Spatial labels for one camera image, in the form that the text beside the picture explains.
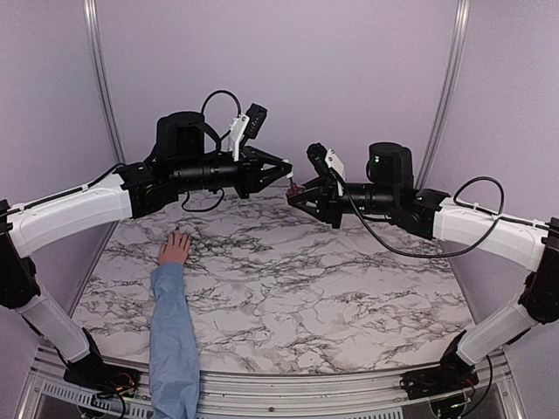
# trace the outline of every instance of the black cable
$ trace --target black cable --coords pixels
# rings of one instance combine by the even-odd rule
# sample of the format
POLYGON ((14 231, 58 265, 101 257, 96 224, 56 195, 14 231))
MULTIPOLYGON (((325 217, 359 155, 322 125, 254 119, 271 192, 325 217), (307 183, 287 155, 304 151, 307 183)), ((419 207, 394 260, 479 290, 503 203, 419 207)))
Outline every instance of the black cable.
POLYGON ((3 216, 11 216, 11 215, 13 215, 13 214, 17 214, 17 213, 20 212, 20 211, 21 211, 21 209, 19 209, 19 208, 10 209, 9 211, 4 212, 2 215, 0 215, 0 217, 3 217, 3 216))
POLYGON ((389 218, 385 217, 385 218, 374 218, 372 216, 364 216, 362 214, 362 217, 367 220, 367 221, 373 221, 375 223, 388 223, 390 221, 389 218))
MULTIPOLYGON (((333 173, 333 175, 335 176, 336 180, 343 186, 343 188, 346 188, 346 183, 343 180, 343 178, 340 176, 340 174, 338 172, 335 171, 335 169, 331 168, 330 169, 333 173)), ((467 183, 465 183, 458 191, 457 195, 459 195, 460 192, 462 192, 467 186, 471 185, 472 183, 475 182, 479 182, 481 180, 488 180, 492 183, 495 183, 498 187, 499 187, 499 191, 500 191, 500 205, 499 205, 499 212, 496 215, 500 215, 503 211, 503 208, 505 206, 505 190, 503 189, 502 185, 496 181, 493 178, 488 178, 488 177, 483 177, 483 178, 475 178, 475 179, 479 179, 479 180, 474 180, 472 179, 471 181, 468 181, 467 183)), ((440 259, 440 258, 454 258, 457 256, 462 256, 465 255, 467 252, 472 251, 473 249, 475 249, 476 247, 478 247, 481 243, 483 243, 483 241, 489 237, 489 235, 493 232, 493 230, 495 230, 495 227, 497 227, 497 223, 499 222, 499 218, 496 218, 495 221, 493 222, 493 224, 491 225, 491 227, 487 230, 487 232, 480 238, 480 240, 478 240, 477 242, 475 242, 474 244, 472 244, 469 247, 466 247, 465 249, 461 250, 461 251, 454 251, 451 253, 442 253, 442 254, 438 254, 438 255, 425 255, 425 254, 420 254, 420 253, 408 253, 407 251, 400 251, 399 249, 396 249, 392 246, 390 246, 389 244, 387 244, 386 242, 384 242, 384 240, 378 236, 375 231, 373 229, 370 228, 370 226, 367 224, 367 222, 365 221, 365 219, 363 218, 363 216, 361 215, 361 212, 357 209, 357 206, 355 205, 355 202, 353 200, 353 198, 351 197, 351 194, 348 193, 348 198, 349 198, 349 202, 351 203, 351 206, 353 207, 353 210, 355 212, 355 214, 357 215, 357 217, 359 218, 359 221, 361 221, 361 223, 363 224, 363 226, 365 227, 365 229, 367 229, 367 231, 371 234, 371 236, 373 236, 376 241, 378 243, 380 243, 384 248, 386 248, 389 251, 392 251, 394 253, 396 253, 397 255, 400 256, 406 256, 408 258, 422 258, 422 259, 440 259)))
MULTIPOLYGON (((489 177, 486 177, 486 176, 481 176, 481 177, 476 177, 476 178, 472 179, 472 181, 477 182, 477 180, 490 180, 490 179, 493 179, 493 178, 489 178, 489 177)), ((465 185, 469 186, 470 184, 474 183, 472 181, 465 183, 465 185)), ((456 205, 458 205, 459 207, 468 208, 470 210, 476 210, 476 211, 479 211, 479 212, 483 212, 484 214, 488 214, 489 216, 497 216, 498 215, 495 212, 491 211, 490 209, 485 209, 485 208, 481 208, 481 207, 474 207, 470 203, 459 202, 458 199, 457 199, 458 195, 459 195, 460 192, 462 192, 462 190, 464 190, 464 188, 465 187, 463 185, 462 188, 459 189, 459 191, 456 193, 456 195, 452 199, 456 205)), ((503 220, 503 221, 507 221, 509 223, 528 225, 528 226, 536 227, 537 229, 549 231, 549 227, 547 225, 534 224, 534 223, 526 221, 526 220, 519 220, 517 218, 511 218, 511 217, 508 217, 508 216, 502 216, 500 219, 503 220)))
POLYGON ((67 190, 65 192, 60 192, 59 194, 56 195, 48 196, 46 198, 41 198, 33 203, 28 203, 27 205, 25 205, 24 210, 30 210, 31 208, 37 207, 38 205, 41 205, 43 203, 49 203, 50 201, 54 201, 55 199, 64 198, 65 196, 77 194, 82 190, 83 189, 81 187, 78 187, 78 188, 67 190))
POLYGON ((231 133, 231 130, 228 129, 227 132, 226 132, 225 134, 223 134, 223 135, 219 138, 219 140, 220 140, 220 141, 223 141, 225 138, 227 138, 227 135, 229 135, 230 133, 231 133))
POLYGON ((228 90, 216 90, 214 93, 210 94, 210 96, 208 96, 204 101, 204 103, 202 104, 202 110, 200 111, 202 115, 204 115, 206 105, 208 105, 210 99, 220 93, 231 96, 232 99, 235 100, 235 104, 237 105, 237 115, 240 115, 243 112, 243 110, 241 109, 241 102, 238 101, 237 96, 235 96, 233 93, 229 92, 228 90))
MULTIPOLYGON (((56 353, 59 355, 60 360, 62 361, 62 363, 64 364, 64 366, 66 367, 66 369, 73 371, 75 374, 79 375, 81 378, 83 378, 83 376, 77 372, 72 365, 67 362, 64 357, 62 356, 62 354, 60 353, 59 349, 57 347, 55 347, 56 349, 56 353)), ((124 415, 126 414, 126 402, 124 402, 124 398, 122 397, 122 395, 116 390, 116 388, 112 388, 110 386, 106 386, 104 384, 93 384, 93 383, 87 383, 88 386, 86 385, 86 387, 98 387, 98 388, 104 388, 104 389, 108 389, 111 391, 111 393, 114 393, 118 396, 119 400, 121 401, 121 405, 122 405, 122 411, 121 411, 121 415, 119 416, 119 419, 123 419, 124 415)))
POLYGON ((190 192, 187 190, 186 191, 186 198, 184 199, 183 203, 181 203, 181 208, 183 210, 185 210, 186 212, 210 212, 212 210, 214 210, 215 208, 217 208, 219 206, 219 204, 224 200, 225 198, 225 191, 223 190, 223 188, 218 189, 221 191, 221 196, 219 197, 219 199, 217 200, 216 203, 214 203, 212 206, 210 206, 209 208, 204 208, 204 209, 188 209, 188 208, 184 208, 184 205, 186 205, 186 203, 190 200, 190 192))
POLYGON ((487 395, 489 394, 489 390, 491 390, 491 385, 493 384, 493 363, 491 362, 491 359, 489 358, 489 355, 486 358, 487 358, 487 362, 489 363, 489 383, 487 384, 486 391, 483 394, 483 396, 480 397, 478 402, 475 403, 473 405, 473 407, 470 410, 468 410, 464 415, 462 415, 462 417, 466 417, 466 416, 469 416, 470 414, 472 414, 472 412, 475 409, 477 409, 479 407, 479 405, 486 399, 487 395))
POLYGON ((99 176, 97 179, 95 179, 92 182, 89 182, 87 184, 88 188, 91 188, 93 186, 95 186, 97 183, 101 182, 103 179, 105 179, 107 176, 109 176, 111 173, 113 173, 117 168, 122 168, 126 166, 126 164, 124 163, 116 163, 114 166, 112 166, 109 170, 107 170, 103 175, 99 176))

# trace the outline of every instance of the purple wall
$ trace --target purple wall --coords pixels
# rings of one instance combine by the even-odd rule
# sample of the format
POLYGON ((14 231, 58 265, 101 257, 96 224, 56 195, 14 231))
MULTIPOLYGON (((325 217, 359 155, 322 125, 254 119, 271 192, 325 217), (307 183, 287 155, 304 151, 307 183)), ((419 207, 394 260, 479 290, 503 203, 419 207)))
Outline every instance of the purple wall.
MULTIPOLYGON (((268 108, 253 143, 314 175, 322 141, 364 179, 368 145, 398 141, 421 162, 445 74, 456 2, 424 0, 99 1, 115 114, 129 161, 153 147, 163 115, 232 90, 268 108)), ((222 133, 229 98, 208 108, 222 133)))
MULTIPOLYGON (((476 175, 499 179, 505 211, 559 215, 559 4, 473 2, 458 86, 429 186, 455 191, 476 175)), ((496 203, 498 192, 465 196, 496 203)), ((481 252, 453 267, 478 319, 522 289, 526 272, 481 252)), ((537 327, 507 350, 529 418, 557 417, 559 325, 537 327)))
MULTIPOLYGON (((29 201, 114 163, 95 89, 82 2, 2 2, 0 198, 29 201)), ((39 251, 38 279, 68 309, 103 228, 39 251)), ((0 307, 0 417, 12 418, 38 339, 0 307)))

